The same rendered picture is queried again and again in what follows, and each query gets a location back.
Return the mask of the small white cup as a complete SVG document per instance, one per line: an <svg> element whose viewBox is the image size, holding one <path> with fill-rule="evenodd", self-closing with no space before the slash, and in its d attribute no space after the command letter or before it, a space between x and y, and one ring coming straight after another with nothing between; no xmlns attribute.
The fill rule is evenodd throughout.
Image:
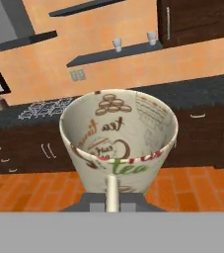
<svg viewBox="0 0 224 253"><path fill-rule="evenodd" d="M114 39L112 44L116 52L121 52L121 38Z"/></svg>
<svg viewBox="0 0 224 253"><path fill-rule="evenodd" d="M148 32L147 39L151 45L154 45L157 41L157 33L156 32Z"/></svg>

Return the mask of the dark wall shelf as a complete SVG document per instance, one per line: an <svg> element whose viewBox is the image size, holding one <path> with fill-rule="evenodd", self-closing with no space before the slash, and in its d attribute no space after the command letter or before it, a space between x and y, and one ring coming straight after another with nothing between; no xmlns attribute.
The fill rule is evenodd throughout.
<svg viewBox="0 0 224 253"><path fill-rule="evenodd" d="M75 15L81 12L86 12L89 10L105 7L105 6L122 2L122 1L125 1L125 0L92 0L92 1L85 2L79 5L75 5L75 6L71 6L71 7L50 12L49 16L63 17L63 16Z"/></svg>
<svg viewBox="0 0 224 253"><path fill-rule="evenodd" d="M143 42L125 46L121 52L116 52L114 49L79 55L66 64L67 67L73 67L78 65L84 65L89 63L101 62L121 57L132 56L136 54L147 53L155 50L162 49L163 46L159 41L156 41L154 45L149 42Z"/></svg>

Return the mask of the cream printed tea cup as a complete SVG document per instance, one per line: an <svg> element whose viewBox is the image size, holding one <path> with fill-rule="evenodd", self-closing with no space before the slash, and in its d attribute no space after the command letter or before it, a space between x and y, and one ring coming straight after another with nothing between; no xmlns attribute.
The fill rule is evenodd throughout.
<svg viewBox="0 0 224 253"><path fill-rule="evenodd" d="M144 195L176 145L175 113L148 94L109 89L86 94L60 116L59 132L88 193L120 210L123 194Z"/></svg>

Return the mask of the grey range hood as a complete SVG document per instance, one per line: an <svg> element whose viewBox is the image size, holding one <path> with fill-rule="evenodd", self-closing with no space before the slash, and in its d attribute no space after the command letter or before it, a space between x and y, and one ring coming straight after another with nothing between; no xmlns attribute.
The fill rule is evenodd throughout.
<svg viewBox="0 0 224 253"><path fill-rule="evenodd" d="M56 31L35 32L23 0L0 0L0 51L56 37Z"/></svg>

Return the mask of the dark wood base cabinets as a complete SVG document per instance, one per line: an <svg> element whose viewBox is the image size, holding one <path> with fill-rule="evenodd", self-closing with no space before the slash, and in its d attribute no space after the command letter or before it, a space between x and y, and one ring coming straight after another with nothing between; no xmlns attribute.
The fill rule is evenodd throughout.
<svg viewBox="0 0 224 253"><path fill-rule="evenodd" d="M165 102L178 118L178 144L167 167L224 167L224 75L138 90ZM72 171L59 134L60 115L19 120L29 105L0 111L0 174Z"/></svg>

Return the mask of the grey wall outlet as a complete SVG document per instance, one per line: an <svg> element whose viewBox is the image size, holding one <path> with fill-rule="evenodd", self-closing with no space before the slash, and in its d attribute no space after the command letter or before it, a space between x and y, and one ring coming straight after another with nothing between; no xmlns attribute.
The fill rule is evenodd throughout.
<svg viewBox="0 0 224 253"><path fill-rule="evenodd" d="M73 81L82 81L86 79L86 75L83 69L72 70L70 72L70 76Z"/></svg>

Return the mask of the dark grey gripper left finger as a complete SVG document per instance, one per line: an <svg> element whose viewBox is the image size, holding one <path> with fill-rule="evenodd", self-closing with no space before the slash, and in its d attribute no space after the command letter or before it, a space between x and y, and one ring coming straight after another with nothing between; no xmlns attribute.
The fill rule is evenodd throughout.
<svg viewBox="0 0 224 253"><path fill-rule="evenodd" d="M106 195L104 193L84 193L80 201L63 211L72 212L104 212L106 210Z"/></svg>

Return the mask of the dark wood wall cabinet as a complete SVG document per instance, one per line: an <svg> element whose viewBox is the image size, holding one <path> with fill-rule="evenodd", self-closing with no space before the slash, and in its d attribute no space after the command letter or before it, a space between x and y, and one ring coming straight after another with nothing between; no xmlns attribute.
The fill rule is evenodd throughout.
<svg viewBox="0 0 224 253"><path fill-rule="evenodd" d="M164 48L224 38L224 0L157 0Z"/></svg>

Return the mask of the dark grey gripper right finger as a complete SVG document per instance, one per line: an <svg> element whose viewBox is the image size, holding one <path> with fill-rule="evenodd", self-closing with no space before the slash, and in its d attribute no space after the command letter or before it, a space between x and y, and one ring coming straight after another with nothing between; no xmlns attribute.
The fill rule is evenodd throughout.
<svg viewBox="0 0 224 253"><path fill-rule="evenodd" d="M123 193L119 197L121 212L162 211L149 204L141 193Z"/></svg>

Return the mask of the brown glass jar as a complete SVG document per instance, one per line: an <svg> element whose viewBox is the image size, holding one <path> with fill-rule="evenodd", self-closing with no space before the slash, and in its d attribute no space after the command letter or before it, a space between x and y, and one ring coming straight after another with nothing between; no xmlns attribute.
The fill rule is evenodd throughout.
<svg viewBox="0 0 224 253"><path fill-rule="evenodd" d="M7 101L2 97L0 96L0 111L3 111L5 109L7 109L9 107Z"/></svg>

